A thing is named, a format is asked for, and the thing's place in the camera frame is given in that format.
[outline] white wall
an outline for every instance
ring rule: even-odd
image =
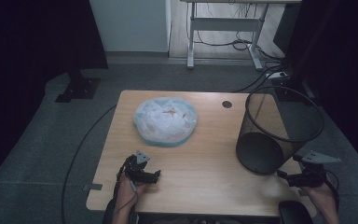
[[[105,51],[168,52],[171,0],[90,0]]]

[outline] table hole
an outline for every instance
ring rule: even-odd
[[[224,102],[222,103],[222,106],[223,106],[224,108],[231,108],[231,107],[232,107],[232,103],[231,103],[230,101],[224,101]]]

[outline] wooden table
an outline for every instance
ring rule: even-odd
[[[262,71],[263,66],[258,58],[256,50],[258,38],[260,37],[266,18],[269,4],[293,4],[301,3],[302,0],[180,0],[191,3],[190,14],[190,37],[187,47],[187,68],[194,68],[194,31],[233,31],[254,32],[252,44],[248,45],[249,53],[257,71]],[[259,18],[200,18],[197,17],[197,3],[222,3],[222,4],[265,4]]]
[[[179,147],[150,146],[133,126],[132,116],[140,103],[164,96],[181,97],[195,106],[198,113],[194,132]],[[247,96],[247,93],[123,91],[93,180],[103,187],[89,192],[88,209],[105,210],[119,167],[141,149],[151,158],[145,171],[161,170],[161,177],[138,202],[138,212],[277,217],[279,202],[295,200],[305,204],[315,216],[309,198],[299,196],[297,188],[289,188],[276,175],[255,175],[238,161],[235,148]],[[225,101],[230,101],[232,107],[223,107]],[[275,104],[270,106],[277,110]],[[282,170],[289,174],[300,172],[293,160]]]

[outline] cable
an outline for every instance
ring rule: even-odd
[[[248,4],[248,8],[246,9],[245,18],[248,17],[249,9],[251,8],[251,4]]]
[[[240,12],[240,13],[238,13],[238,17],[241,16],[241,8],[242,8],[242,5],[243,5],[243,4],[240,4],[240,6],[237,8],[237,11],[235,11],[233,18],[235,18],[235,15],[237,15],[237,12]]]
[[[233,91],[233,92],[244,91],[244,90],[250,88],[250,87],[253,86],[261,77],[263,77],[263,76],[267,73],[267,71],[269,71],[269,70],[272,70],[272,69],[276,68],[276,70],[274,70],[274,71],[271,73],[271,74],[273,74],[273,73],[276,73],[277,71],[279,71],[279,70],[281,70],[281,69],[283,69],[283,68],[285,68],[285,67],[286,67],[286,66],[276,65],[276,66],[272,66],[272,67],[270,67],[270,68],[267,68],[266,70],[264,70],[264,71],[260,74],[260,76],[259,76],[254,82],[252,82],[251,84],[247,85],[246,87],[244,87],[244,88],[242,88],[242,89],[240,89],[240,90]],[[266,76],[266,78],[264,78],[264,80],[263,80],[256,88],[254,88],[254,90],[257,89],[259,86],[261,86],[261,85],[271,76],[271,74],[269,74],[268,76]]]
[[[336,175],[336,174],[334,174],[333,172],[331,172],[331,171],[329,171],[329,170],[325,170],[327,173],[329,173],[330,175],[332,175],[334,178],[335,178],[335,180],[336,180],[336,182],[337,182],[337,186],[336,186],[336,190],[338,190],[339,189],[339,179],[338,179],[338,176]]]
[[[206,6],[208,7],[209,14],[211,14],[211,16],[213,17],[213,14],[212,14],[211,10],[209,9],[209,3],[207,3]]]
[[[138,201],[138,192],[134,192],[132,198],[125,203],[123,206],[121,206],[115,213],[113,213],[113,217],[115,216],[115,214],[117,214],[119,211],[121,211],[121,209],[125,208],[127,205],[129,205],[130,202],[132,202],[132,200],[136,197],[136,201]]]
[[[72,171],[72,167],[74,166],[75,160],[76,160],[76,156],[78,154],[78,152],[80,151],[81,147],[83,146],[84,141],[86,140],[86,138],[89,136],[90,132],[94,129],[94,127],[101,121],[101,119],[103,119],[103,117],[108,114],[111,110],[113,110],[117,105],[113,105],[111,106],[108,110],[106,110],[106,112],[104,112],[98,119],[97,121],[94,122],[94,124],[89,128],[89,130],[87,131],[87,133],[83,136],[83,139],[81,140],[79,146],[77,147],[77,150],[75,152],[74,157],[72,158],[71,164],[69,165],[68,171],[66,172],[66,176],[65,176],[65,180],[63,181],[63,187],[62,187],[62,195],[61,195],[61,219],[62,219],[62,224],[65,224],[65,190],[66,190],[66,184],[68,182],[68,178],[69,178],[69,174]]]
[[[336,189],[336,188],[331,184],[331,182],[327,179],[327,177],[324,177],[324,175],[322,175],[321,173],[316,172],[316,171],[314,171],[314,170],[312,170],[312,169],[309,169],[309,171],[311,171],[311,172],[313,172],[314,174],[316,174],[317,176],[319,176],[319,177],[322,179],[322,181],[325,183],[325,185],[327,185],[327,187],[331,189],[331,191],[333,192],[334,198],[335,198],[335,200],[336,200],[336,209],[337,209],[337,211],[338,211],[338,208],[339,208],[339,194],[338,194],[338,189]],[[335,174],[333,174],[333,172],[331,172],[331,171],[327,171],[327,172],[329,172],[330,174],[332,174],[332,175],[337,179],[337,181],[338,181],[337,176],[336,176]]]
[[[250,8],[250,5],[246,9],[245,17],[247,17],[249,8]],[[242,9],[243,9],[243,7],[239,7],[239,9],[235,12],[234,17],[237,14],[237,12],[239,10],[242,10]],[[208,11],[213,16],[211,10],[209,9],[209,4],[208,4]],[[255,4],[254,18],[255,18],[256,12],[257,12],[257,4]],[[187,34],[187,39],[190,40],[189,33],[188,33],[188,3],[187,3],[187,9],[186,9],[186,34]],[[198,35],[200,41],[194,41],[194,36],[193,36],[193,43],[195,43],[195,44],[204,44],[204,45],[208,45],[208,46],[212,46],[212,47],[221,47],[221,46],[229,46],[229,45],[231,45],[236,50],[246,50],[246,49],[248,49],[249,45],[252,44],[252,42],[253,42],[255,33],[252,32],[252,40],[251,41],[239,38],[238,34],[239,34],[239,32],[237,32],[237,34],[236,34],[237,39],[232,41],[232,42],[225,43],[225,44],[210,44],[210,43],[204,42],[200,37],[200,31],[197,31],[197,35]],[[246,47],[245,48],[238,48],[238,47],[236,47],[236,45],[238,45],[238,44],[244,44]],[[255,46],[255,47],[260,52],[260,54],[266,59],[282,61],[285,58],[285,57],[278,58],[278,57],[271,56],[271,55],[267,54],[264,50],[262,50],[259,46]]]

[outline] mesh trash can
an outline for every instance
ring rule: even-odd
[[[277,100],[277,92],[295,102]],[[318,106],[304,94],[281,86],[250,92],[236,146],[241,164],[259,175],[274,174],[307,142],[323,130]]]

